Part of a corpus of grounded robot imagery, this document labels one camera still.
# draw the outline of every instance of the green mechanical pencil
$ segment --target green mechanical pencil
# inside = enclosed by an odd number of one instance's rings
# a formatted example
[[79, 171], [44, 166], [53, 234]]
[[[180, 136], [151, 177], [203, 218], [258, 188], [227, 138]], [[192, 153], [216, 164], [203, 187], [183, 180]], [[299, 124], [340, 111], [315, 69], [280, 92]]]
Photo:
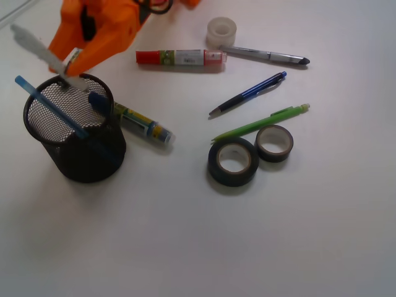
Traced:
[[218, 141], [224, 138], [229, 137], [239, 137], [242, 135], [246, 135], [248, 133], [254, 132], [259, 130], [268, 125], [274, 125], [276, 123], [282, 122], [286, 119], [290, 119], [294, 116], [297, 116], [301, 113], [305, 113], [309, 109], [309, 104], [303, 104], [297, 107], [288, 107], [284, 110], [277, 111], [276, 113], [271, 114], [268, 118], [261, 119], [260, 121], [245, 125], [243, 127], [237, 128], [232, 131], [225, 132], [222, 135], [217, 136], [216, 138], [212, 139], [212, 141]]

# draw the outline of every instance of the blue ballpoint pen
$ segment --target blue ballpoint pen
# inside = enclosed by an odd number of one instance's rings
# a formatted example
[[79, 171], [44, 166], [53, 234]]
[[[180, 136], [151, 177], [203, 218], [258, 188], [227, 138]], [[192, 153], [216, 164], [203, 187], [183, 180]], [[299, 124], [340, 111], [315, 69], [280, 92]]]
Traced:
[[258, 85], [255, 85], [253, 88], [250, 88], [249, 90], [240, 93], [239, 95], [229, 99], [227, 102], [224, 102], [221, 104], [219, 107], [215, 108], [212, 112], [209, 113], [209, 115], [213, 115], [215, 113], [222, 113], [231, 107], [234, 107], [235, 105], [257, 95], [257, 93], [272, 87], [273, 85], [276, 85], [279, 83], [283, 78], [285, 78], [286, 72], [280, 72], [278, 74], [275, 74], [273, 77], [270, 77], [269, 79], [259, 83]]

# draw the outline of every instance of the silver pen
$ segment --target silver pen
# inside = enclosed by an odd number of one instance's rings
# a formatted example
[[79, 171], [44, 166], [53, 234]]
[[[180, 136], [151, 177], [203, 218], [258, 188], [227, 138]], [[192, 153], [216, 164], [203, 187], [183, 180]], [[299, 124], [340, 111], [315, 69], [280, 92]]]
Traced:
[[290, 54], [273, 53], [271, 51], [258, 51], [256, 49], [251, 50], [249, 48], [237, 48], [235, 46], [224, 45], [221, 45], [219, 49], [226, 52], [227, 54], [238, 54], [245, 57], [252, 57], [256, 59], [263, 59], [274, 62], [283, 62], [299, 65], [307, 65], [310, 63], [310, 60], [304, 57], [292, 56]]

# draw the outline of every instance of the pen tip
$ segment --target pen tip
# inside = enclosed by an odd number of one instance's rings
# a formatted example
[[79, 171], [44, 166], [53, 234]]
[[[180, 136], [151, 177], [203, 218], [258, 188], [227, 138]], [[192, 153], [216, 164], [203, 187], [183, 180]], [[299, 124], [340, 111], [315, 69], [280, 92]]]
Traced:
[[214, 110], [212, 110], [212, 111], [209, 113], [209, 115], [212, 116], [212, 115], [214, 115], [215, 113], [217, 113], [217, 112], [219, 112], [219, 111], [220, 111], [220, 108], [219, 108], [219, 107], [216, 107]]
[[302, 59], [298, 64], [300, 65], [307, 65], [310, 63], [310, 60], [307, 58]]

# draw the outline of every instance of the mesh cup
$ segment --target mesh cup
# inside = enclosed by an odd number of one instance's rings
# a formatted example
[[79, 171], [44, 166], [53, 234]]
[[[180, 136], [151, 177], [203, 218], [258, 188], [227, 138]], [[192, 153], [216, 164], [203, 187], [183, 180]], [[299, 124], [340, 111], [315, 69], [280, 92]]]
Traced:
[[[112, 114], [113, 95], [105, 83], [89, 74], [81, 77], [89, 84], [91, 92], [107, 97]], [[45, 106], [32, 96], [28, 98], [24, 109], [25, 127], [41, 142], [58, 169], [81, 183], [101, 181], [116, 172], [126, 151], [117, 119], [95, 111], [88, 102], [88, 94], [65, 87], [60, 76], [47, 80], [37, 90], [90, 134], [85, 139], [78, 138], [73, 129]]]

